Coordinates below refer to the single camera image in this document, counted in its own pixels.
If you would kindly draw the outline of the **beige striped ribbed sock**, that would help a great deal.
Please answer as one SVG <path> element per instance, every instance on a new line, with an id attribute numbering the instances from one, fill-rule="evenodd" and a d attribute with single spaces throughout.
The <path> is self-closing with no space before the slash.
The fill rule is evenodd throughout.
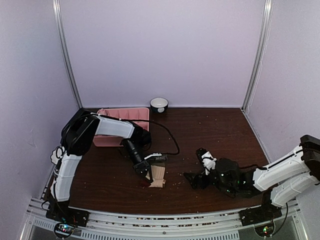
<path id="1" fill-rule="evenodd" d="M 149 184 L 146 179 L 140 182 L 143 188 L 164 188 L 166 184 L 165 173 L 166 164 L 164 162 L 158 162 L 151 165 L 153 183 Z"/>

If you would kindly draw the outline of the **pink sock with teal patches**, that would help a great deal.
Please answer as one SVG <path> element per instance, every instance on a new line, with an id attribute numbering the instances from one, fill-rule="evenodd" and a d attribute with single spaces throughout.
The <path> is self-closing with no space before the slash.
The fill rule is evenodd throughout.
<path id="1" fill-rule="evenodd" d="M 97 111 L 99 116 L 108 116 L 108 110 L 106 108 L 101 108 Z"/>

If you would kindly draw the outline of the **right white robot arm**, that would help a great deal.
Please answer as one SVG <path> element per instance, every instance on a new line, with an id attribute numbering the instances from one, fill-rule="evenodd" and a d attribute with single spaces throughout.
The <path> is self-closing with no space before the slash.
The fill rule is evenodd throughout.
<path id="1" fill-rule="evenodd" d="M 199 148 L 196 156 L 203 170 L 183 175 L 193 189 L 215 186 L 230 198 L 252 198 L 264 194 L 266 202 L 256 210 L 259 220 L 268 220 L 281 208 L 311 186 L 320 183 L 320 140 L 311 135 L 285 156 L 265 165 L 240 167 L 228 158 L 215 158 Z"/>

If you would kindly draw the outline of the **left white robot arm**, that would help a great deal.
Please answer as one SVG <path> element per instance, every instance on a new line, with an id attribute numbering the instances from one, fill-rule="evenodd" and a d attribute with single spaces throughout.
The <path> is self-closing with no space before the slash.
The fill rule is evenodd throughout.
<path id="1" fill-rule="evenodd" d="M 96 135 L 120 137 L 120 144 L 127 151 L 135 172 L 148 182 L 153 182 L 152 168 L 142 150 L 151 142 L 151 134 L 133 120 L 100 115 L 81 108 L 62 129 L 60 146 L 51 154 L 55 167 L 49 209 L 61 222 L 72 218 L 68 206 L 73 178 Z"/>

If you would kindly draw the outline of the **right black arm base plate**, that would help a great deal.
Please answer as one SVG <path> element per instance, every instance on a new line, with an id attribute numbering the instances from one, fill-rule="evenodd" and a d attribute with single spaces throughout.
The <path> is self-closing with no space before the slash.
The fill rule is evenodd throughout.
<path id="1" fill-rule="evenodd" d="M 273 205 L 261 205 L 254 208 L 246 208 L 241 210 L 238 214 L 242 226 L 249 226 L 279 218 L 282 216 L 282 210 Z"/>

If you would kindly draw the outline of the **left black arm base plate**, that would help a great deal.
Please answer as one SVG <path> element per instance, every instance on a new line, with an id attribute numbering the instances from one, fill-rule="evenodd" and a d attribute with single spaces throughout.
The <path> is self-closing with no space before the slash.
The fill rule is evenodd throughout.
<path id="1" fill-rule="evenodd" d="M 66 223 L 77 227 L 86 227 L 90 213 L 75 208 L 62 208 L 57 205 L 49 206 L 46 211 L 46 218 L 57 222 Z"/>

